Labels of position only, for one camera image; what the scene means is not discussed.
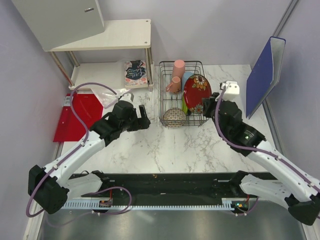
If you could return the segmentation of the red floral plate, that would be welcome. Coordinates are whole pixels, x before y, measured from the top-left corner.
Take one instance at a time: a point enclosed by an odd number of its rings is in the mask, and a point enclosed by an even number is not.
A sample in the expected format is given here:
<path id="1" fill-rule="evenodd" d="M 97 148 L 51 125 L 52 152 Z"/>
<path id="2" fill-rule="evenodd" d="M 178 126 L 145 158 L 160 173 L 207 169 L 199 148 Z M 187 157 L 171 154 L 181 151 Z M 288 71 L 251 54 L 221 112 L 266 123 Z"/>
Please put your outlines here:
<path id="1" fill-rule="evenodd" d="M 209 81 L 200 74 L 190 76 L 183 88 L 183 99 L 191 113 L 202 114 L 204 111 L 203 99 L 212 95 Z"/>

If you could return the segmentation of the black wire dish rack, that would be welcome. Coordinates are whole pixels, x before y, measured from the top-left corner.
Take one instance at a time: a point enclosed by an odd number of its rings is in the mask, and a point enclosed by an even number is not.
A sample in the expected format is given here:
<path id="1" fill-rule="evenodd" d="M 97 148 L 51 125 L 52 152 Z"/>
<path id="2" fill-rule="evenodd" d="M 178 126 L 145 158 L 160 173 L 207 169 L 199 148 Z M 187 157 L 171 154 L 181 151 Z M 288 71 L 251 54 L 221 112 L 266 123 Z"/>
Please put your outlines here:
<path id="1" fill-rule="evenodd" d="M 202 109 L 197 105 L 197 111 L 188 109 L 184 99 L 184 87 L 189 77 L 193 75 L 205 75 L 203 64 L 199 60 L 164 60 L 158 66 L 158 116 L 165 127 L 199 127 L 208 119 L 199 111 Z M 169 90 L 169 84 L 173 77 L 179 77 L 180 90 L 177 93 Z"/>

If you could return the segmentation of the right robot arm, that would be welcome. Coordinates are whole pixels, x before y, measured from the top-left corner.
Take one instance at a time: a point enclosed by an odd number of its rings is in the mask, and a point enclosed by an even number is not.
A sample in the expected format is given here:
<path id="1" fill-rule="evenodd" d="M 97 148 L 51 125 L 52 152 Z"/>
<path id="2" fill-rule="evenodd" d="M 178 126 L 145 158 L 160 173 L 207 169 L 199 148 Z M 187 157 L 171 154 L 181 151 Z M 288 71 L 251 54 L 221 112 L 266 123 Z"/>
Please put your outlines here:
<path id="1" fill-rule="evenodd" d="M 229 191 L 235 197 L 244 193 L 278 204 L 304 225 L 311 226 L 320 217 L 320 181 L 304 172 L 254 127 L 243 122 L 242 111 L 233 101 L 223 100 L 222 93 L 203 98 L 203 115 L 214 122 L 218 135 L 232 150 L 258 163 L 280 185 L 251 173 L 238 171 Z"/>

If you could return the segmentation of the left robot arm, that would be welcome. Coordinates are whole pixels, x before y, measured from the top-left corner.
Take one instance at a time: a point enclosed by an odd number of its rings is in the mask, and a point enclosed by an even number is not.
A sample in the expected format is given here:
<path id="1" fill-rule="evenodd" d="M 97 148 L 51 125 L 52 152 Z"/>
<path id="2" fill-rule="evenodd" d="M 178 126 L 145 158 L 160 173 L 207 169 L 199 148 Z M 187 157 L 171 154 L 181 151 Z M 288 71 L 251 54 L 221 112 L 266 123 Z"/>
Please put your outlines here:
<path id="1" fill-rule="evenodd" d="M 117 140 L 121 133 L 146 130 L 151 122 L 144 105 L 139 106 L 140 116 L 131 102 L 120 100 L 112 111 L 96 121 L 76 146 L 44 167 L 35 165 L 29 171 L 28 194 L 48 214 L 59 211 L 68 200 L 85 194 L 106 196 L 108 182 L 99 172 L 71 178 L 72 174 L 93 155 Z"/>

